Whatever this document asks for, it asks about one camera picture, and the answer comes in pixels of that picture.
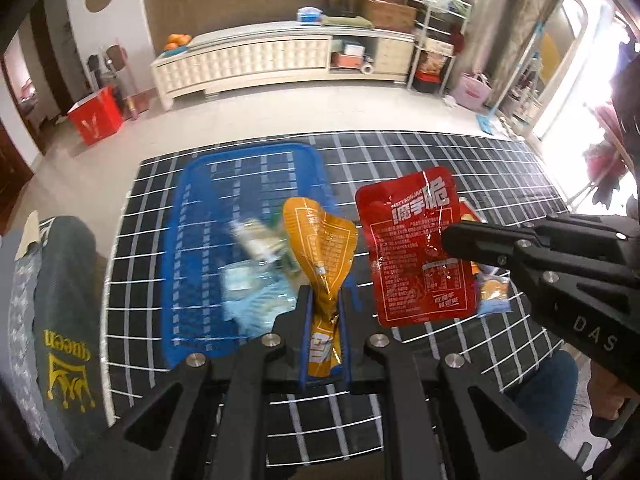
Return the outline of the orange-yellow snack pouch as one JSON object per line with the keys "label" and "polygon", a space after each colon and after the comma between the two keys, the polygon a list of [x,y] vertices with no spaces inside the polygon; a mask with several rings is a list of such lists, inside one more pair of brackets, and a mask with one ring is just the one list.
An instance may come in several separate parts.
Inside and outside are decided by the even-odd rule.
{"label": "orange-yellow snack pouch", "polygon": [[328,377],[342,364],[338,293],[352,270],[358,230],[307,197],[286,200],[282,216],[293,255],[312,289],[307,374]]}

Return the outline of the wooden box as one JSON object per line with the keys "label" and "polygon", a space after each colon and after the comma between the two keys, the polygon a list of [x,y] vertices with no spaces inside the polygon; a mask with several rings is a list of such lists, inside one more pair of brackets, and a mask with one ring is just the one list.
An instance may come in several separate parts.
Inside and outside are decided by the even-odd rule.
{"label": "wooden box", "polygon": [[385,0],[362,0],[361,15],[375,28],[408,34],[414,29],[416,9]]}

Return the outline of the pink tote bag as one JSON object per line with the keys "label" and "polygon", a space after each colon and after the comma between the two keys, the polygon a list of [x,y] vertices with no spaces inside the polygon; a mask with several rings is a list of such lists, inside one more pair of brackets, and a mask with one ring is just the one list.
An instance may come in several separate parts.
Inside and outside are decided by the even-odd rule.
{"label": "pink tote bag", "polygon": [[479,112],[491,94],[489,79],[483,73],[463,73],[450,92],[456,103],[467,110]]}

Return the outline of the yellow blue snack packet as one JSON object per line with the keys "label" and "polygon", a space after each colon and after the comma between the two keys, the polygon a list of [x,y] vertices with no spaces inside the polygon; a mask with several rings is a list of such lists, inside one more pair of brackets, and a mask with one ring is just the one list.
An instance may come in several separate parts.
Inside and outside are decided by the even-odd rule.
{"label": "yellow blue snack packet", "polygon": [[503,314],[511,311],[510,278],[506,272],[483,263],[472,263],[478,316]]}

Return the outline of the white TV cabinet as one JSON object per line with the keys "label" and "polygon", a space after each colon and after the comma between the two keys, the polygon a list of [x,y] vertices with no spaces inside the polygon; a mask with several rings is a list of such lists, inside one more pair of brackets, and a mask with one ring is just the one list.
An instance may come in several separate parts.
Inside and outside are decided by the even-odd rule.
{"label": "white TV cabinet", "polygon": [[165,110],[195,92],[208,96],[270,84],[334,80],[403,84],[413,36],[362,27],[300,24],[245,25],[194,37],[151,64]]}

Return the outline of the red white yellow snack pack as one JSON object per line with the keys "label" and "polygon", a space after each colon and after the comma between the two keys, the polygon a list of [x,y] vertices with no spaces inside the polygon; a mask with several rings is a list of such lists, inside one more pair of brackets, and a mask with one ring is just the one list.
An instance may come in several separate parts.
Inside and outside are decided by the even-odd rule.
{"label": "red white yellow snack pack", "polygon": [[463,221],[486,222],[486,218],[480,214],[464,197],[459,198],[460,217]]}

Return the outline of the blue plastic basket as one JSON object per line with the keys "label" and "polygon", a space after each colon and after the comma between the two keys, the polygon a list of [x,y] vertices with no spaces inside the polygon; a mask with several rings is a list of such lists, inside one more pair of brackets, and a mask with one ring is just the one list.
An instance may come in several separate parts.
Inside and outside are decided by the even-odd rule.
{"label": "blue plastic basket", "polygon": [[292,196],[336,209],[320,153],[303,143],[214,151],[179,172],[160,264],[160,341],[169,366],[192,352],[224,356],[247,341],[224,307],[222,269],[250,258],[231,226],[271,224]]}

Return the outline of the white metal shelf rack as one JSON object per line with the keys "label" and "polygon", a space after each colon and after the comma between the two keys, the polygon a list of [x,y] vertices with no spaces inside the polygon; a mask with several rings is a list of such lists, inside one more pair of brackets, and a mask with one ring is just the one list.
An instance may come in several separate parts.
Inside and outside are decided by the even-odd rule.
{"label": "white metal shelf rack", "polygon": [[407,88],[442,96],[464,48],[472,4],[466,0],[405,0],[405,4],[416,10]]}

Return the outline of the oranges on plate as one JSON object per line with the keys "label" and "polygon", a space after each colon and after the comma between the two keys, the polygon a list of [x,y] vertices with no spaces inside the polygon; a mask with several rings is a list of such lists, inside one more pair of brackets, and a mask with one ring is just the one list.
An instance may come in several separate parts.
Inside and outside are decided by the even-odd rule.
{"label": "oranges on plate", "polygon": [[180,48],[185,48],[190,44],[192,37],[186,34],[171,34],[167,37],[163,51],[169,52]]}

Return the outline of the light blue snack packet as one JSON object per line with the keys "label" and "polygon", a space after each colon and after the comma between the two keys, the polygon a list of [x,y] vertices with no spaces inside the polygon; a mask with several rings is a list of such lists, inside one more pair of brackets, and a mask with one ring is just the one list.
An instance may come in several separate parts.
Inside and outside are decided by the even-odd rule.
{"label": "light blue snack packet", "polygon": [[270,333],[277,316],[296,307],[288,279],[267,263],[243,260],[219,272],[224,319],[234,321],[243,338]]}

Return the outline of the red snack pouch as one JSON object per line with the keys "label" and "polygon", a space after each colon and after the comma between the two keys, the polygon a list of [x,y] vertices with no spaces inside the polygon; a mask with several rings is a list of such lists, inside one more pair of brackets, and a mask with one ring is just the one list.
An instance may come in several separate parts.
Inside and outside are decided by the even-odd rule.
{"label": "red snack pouch", "polygon": [[448,256],[442,248],[442,231],[461,221],[448,169],[434,167],[365,185],[355,198],[382,326],[475,314],[471,263]]}

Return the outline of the dark queen print cushion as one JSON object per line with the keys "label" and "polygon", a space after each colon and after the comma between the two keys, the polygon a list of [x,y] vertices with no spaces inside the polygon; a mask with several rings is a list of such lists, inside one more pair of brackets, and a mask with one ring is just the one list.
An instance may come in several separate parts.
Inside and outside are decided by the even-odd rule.
{"label": "dark queen print cushion", "polygon": [[96,238],[52,217],[1,239],[1,385],[27,440],[68,466],[107,427]]}

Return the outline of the red paper bag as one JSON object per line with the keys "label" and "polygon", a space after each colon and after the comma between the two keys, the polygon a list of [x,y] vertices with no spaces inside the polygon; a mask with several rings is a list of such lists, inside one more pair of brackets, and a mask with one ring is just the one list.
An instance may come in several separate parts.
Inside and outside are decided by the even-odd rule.
{"label": "red paper bag", "polygon": [[110,87],[104,87],[76,102],[68,111],[67,118],[88,146],[118,133],[122,126],[122,114]]}

